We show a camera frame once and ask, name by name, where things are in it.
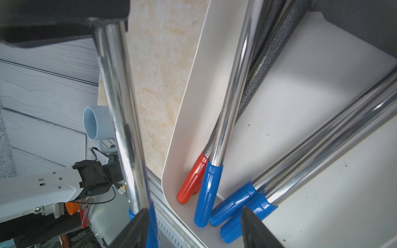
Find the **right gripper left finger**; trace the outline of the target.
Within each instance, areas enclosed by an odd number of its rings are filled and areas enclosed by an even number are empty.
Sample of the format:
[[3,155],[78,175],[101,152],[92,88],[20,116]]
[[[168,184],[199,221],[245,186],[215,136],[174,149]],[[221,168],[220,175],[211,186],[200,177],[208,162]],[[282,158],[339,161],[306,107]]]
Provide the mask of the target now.
[[119,233],[109,248],[145,248],[149,230],[148,209],[142,209]]

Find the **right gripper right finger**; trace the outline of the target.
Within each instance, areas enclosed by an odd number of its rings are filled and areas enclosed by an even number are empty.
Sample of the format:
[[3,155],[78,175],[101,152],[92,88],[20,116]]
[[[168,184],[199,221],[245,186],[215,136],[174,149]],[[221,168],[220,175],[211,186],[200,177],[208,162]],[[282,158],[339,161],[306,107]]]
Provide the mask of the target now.
[[240,225],[245,248],[284,248],[251,209],[243,208]]

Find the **white rectangular storage tray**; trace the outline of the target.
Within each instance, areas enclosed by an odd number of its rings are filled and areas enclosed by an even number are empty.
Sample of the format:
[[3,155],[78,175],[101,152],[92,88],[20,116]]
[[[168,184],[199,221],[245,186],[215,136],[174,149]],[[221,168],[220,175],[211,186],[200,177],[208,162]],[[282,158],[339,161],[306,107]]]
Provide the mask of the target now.
[[[246,1],[211,1],[162,174],[164,196],[195,237],[226,248],[220,227],[194,224],[197,196],[177,192],[222,108]],[[396,58],[308,12],[237,122],[216,200],[271,166],[379,80]],[[288,197],[264,221],[287,248],[397,245],[397,120],[391,119]]]

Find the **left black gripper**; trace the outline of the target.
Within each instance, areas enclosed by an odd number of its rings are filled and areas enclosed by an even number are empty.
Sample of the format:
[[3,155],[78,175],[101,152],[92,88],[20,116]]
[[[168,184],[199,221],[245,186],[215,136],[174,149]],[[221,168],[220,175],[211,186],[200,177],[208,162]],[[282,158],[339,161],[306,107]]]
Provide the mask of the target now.
[[35,48],[88,38],[126,22],[130,1],[1,1],[1,43]]

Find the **red handled hoe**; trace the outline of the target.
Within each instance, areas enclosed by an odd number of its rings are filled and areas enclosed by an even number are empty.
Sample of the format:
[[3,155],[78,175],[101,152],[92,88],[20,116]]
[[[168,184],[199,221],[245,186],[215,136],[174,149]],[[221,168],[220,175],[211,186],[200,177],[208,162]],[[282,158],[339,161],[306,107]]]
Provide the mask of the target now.
[[[239,120],[264,78],[276,62],[291,34],[310,9],[311,1],[269,1],[264,17],[255,35],[255,46],[245,82],[243,95],[237,111]],[[194,163],[176,198],[181,204],[188,202],[200,191],[205,167],[213,149],[217,126],[214,127],[206,146]]]

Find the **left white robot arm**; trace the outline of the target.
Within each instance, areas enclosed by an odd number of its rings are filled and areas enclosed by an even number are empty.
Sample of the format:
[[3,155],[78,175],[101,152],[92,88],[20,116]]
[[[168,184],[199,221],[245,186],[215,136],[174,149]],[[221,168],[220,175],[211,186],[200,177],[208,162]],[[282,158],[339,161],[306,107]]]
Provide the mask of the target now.
[[[1,43],[35,48],[89,37],[98,24],[125,23],[129,1],[1,1]],[[47,204],[107,193],[121,181],[118,162],[83,160],[50,173],[1,183],[1,218]]]

